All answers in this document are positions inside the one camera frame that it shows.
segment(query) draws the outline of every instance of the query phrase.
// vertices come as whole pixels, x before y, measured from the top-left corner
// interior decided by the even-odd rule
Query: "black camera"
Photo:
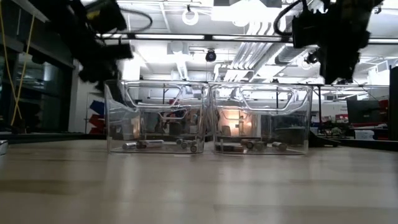
[[[214,62],[217,58],[216,52],[214,50],[208,50],[206,54],[206,61],[207,62]]]

